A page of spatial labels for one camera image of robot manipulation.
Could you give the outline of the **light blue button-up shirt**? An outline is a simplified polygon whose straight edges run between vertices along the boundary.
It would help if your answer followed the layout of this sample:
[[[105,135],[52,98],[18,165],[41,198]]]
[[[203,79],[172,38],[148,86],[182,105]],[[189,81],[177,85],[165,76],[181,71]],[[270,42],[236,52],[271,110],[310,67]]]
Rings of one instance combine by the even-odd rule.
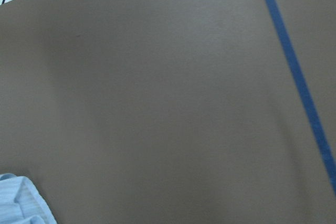
[[[1,174],[1,223],[56,223],[48,204],[25,176]]]

